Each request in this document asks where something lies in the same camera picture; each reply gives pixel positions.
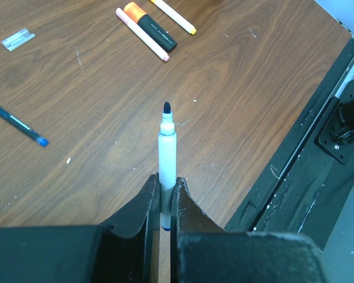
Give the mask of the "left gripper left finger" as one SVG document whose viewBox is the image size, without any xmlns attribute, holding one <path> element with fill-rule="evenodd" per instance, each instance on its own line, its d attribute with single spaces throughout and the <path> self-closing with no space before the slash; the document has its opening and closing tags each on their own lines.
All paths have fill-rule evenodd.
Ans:
<svg viewBox="0 0 354 283">
<path fill-rule="evenodd" d="M 157 282 L 159 176 L 97 225 L 0 228 L 0 282 Z"/>
</svg>

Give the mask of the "black orange highlighter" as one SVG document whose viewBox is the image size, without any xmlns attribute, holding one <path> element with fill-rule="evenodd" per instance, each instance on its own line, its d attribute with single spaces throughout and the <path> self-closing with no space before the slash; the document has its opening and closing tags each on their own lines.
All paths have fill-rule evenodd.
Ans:
<svg viewBox="0 0 354 283">
<path fill-rule="evenodd" d="M 166 52 L 177 46 L 177 42 L 135 2 L 129 2 L 124 12 Z"/>
</svg>

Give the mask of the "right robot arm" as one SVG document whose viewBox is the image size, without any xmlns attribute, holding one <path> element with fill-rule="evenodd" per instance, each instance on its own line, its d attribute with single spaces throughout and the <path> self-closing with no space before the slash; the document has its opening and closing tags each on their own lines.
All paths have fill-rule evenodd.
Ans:
<svg viewBox="0 0 354 283">
<path fill-rule="evenodd" d="M 341 128 L 334 132 L 337 140 L 344 140 L 354 136 L 354 98 L 339 106 L 338 116 Z"/>
</svg>

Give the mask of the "white pink-tip pen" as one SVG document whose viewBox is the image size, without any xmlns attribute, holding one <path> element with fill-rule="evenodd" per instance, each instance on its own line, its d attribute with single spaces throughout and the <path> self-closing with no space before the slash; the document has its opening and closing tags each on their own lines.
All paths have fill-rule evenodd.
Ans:
<svg viewBox="0 0 354 283">
<path fill-rule="evenodd" d="M 168 62 L 168 53 L 154 41 L 141 27 L 134 22 L 121 8 L 116 9 L 116 15 L 136 34 L 162 61 Z"/>
</svg>

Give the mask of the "white purple-tip pen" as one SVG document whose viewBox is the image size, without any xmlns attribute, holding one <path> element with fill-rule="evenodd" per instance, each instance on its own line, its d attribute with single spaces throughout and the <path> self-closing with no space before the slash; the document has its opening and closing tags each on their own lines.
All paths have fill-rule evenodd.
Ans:
<svg viewBox="0 0 354 283">
<path fill-rule="evenodd" d="M 176 184 L 176 148 L 177 134 L 173 122 L 173 112 L 170 103 L 165 102 L 158 134 L 160 225 L 165 231 L 171 229 L 171 203 Z"/>
</svg>

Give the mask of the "purple pen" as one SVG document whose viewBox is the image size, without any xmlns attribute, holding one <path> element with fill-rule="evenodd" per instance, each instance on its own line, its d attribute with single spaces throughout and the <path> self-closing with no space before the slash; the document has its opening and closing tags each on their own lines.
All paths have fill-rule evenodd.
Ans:
<svg viewBox="0 0 354 283">
<path fill-rule="evenodd" d="M 49 141 L 39 135 L 37 132 L 33 131 L 32 128 L 30 128 L 28 125 L 17 119 L 15 116 L 12 114 L 8 113 L 6 110 L 0 107 L 0 117 L 7 121 L 9 124 L 14 126 L 16 129 L 24 133 L 26 136 L 28 136 L 30 139 L 35 141 L 37 144 L 39 144 L 41 147 L 47 147 L 49 144 Z"/>
</svg>

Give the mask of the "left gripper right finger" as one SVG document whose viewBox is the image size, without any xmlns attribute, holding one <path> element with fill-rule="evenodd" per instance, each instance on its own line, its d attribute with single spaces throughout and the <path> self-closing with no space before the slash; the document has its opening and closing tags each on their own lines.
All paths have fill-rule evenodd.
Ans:
<svg viewBox="0 0 354 283">
<path fill-rule="evenodd" d="M 227 232 L 192 199 L 172 195 L 171 282 L 328 282 L 313 241 L 295 233 Z"/>
</svg>

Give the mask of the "white yellow pen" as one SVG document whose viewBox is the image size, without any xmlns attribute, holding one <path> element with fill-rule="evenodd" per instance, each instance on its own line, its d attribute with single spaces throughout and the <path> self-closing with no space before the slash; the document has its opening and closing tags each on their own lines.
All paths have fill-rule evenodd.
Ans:
<svg viewBox="0 0 354 283">
<path fill-rule="evenodd" d="M 163 11 L 168 17 L 174 20 L 180 27 L 182 27 L 187 33 L 191 35 L 196 34 L 196 28 L 187 21 L 181 14 L 176 12 L 171 6 L 169 6 L 163 0 L 150 0 L 151 3 L 156 5 L 161 11 Z"/>
</svg>

